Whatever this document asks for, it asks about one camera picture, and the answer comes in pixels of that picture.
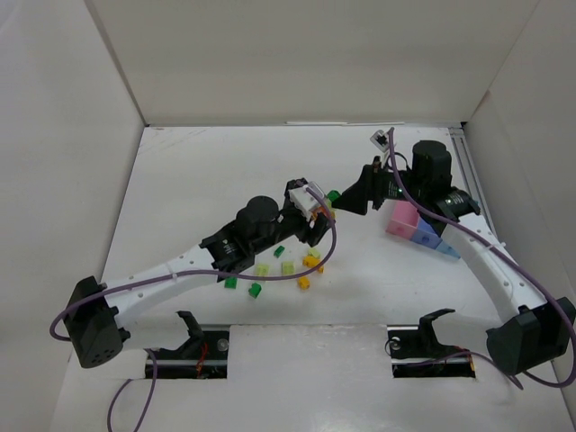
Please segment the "green square lego brick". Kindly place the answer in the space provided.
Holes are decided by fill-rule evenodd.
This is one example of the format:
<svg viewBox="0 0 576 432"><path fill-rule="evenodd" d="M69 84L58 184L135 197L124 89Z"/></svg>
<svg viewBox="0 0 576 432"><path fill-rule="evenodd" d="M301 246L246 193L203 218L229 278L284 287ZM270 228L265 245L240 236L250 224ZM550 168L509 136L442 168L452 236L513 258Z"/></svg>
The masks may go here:
<svg viewBox="0 0 576 432"><path fill-rule="evenodd" d="M340 196L340 192L337 190L331 190L328 193L328 200L333 203Z"/></svg>

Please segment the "green lego plate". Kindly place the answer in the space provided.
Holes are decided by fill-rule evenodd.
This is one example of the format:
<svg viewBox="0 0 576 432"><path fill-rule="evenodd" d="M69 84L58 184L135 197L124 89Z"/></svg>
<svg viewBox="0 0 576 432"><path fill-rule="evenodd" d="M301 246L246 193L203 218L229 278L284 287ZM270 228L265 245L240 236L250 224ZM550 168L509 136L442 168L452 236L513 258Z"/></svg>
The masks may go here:
<svg viewBox="0 0 576 432"><path fill-rule="evenodd" d="M238 278L237 277L228 277L224 281L224 287L226 289L233 289L235 290L238 286Z"/></svg>

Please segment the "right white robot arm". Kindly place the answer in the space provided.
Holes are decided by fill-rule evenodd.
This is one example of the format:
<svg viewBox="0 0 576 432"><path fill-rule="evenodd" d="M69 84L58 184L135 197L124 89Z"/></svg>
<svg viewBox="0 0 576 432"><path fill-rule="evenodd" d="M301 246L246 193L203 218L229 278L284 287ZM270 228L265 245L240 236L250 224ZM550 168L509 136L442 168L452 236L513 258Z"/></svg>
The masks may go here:
<svg viewBox="0 0 576 432"><path fill-rule="evenodd" d="M387 153L387 163L376 158L364 166L334 207L364 215L386 200L411 203L466 263L494 304L500 323L487 329L486 348L503 372L525 374L574 347L574 305L566 297L555 299L498 242L477 202L453 186L446 146L435 140L417 142L411 166L400 170L391 137L381 135L375 144Z"/></svg>

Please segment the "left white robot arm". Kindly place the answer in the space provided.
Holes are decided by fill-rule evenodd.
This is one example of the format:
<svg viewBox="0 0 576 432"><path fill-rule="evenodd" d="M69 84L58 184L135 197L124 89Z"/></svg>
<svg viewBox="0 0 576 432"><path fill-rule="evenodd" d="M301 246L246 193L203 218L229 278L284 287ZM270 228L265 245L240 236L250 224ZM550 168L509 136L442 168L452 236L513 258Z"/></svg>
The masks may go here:
<svg viewBox="0 0 576 432"><path fill-rule="evenodd" d="M80 280L57 320L80 366L95 368L131 347L132 325L146 311L194 288L241 278L258 254L290 237L314 247L335 229L327 196L314 183L292 180L282 204L251 198L233 221L162 265L108 283Z"/></svg>

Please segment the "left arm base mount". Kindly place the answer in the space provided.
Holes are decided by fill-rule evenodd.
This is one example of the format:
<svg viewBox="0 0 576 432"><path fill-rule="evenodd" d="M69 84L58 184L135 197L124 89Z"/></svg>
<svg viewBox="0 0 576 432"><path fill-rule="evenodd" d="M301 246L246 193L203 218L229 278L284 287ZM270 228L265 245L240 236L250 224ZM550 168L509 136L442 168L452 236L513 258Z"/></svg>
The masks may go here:
<svg viewBox="0 0 576 432"><path fill-rule="evenodd" d="M153 349L159 380L220 380L228 375L230 326L200 325L190 311L180 310L186 339L174 349Z"/></svg>

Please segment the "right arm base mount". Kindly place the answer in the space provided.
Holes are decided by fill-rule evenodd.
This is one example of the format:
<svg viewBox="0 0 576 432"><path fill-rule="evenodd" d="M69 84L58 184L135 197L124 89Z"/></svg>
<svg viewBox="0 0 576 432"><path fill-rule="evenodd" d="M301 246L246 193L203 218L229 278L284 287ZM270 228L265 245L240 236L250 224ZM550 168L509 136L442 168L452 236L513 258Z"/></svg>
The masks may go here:
<svg viewBox="0 0 576 432"><path fill-rule="evenodd" d="M418 319L417 324L387 326L385 351L391 358L395 379L472 378L476 377L470 355L457 355L459 346L438 341L433 323L454 309L440 309Z"/></svg>

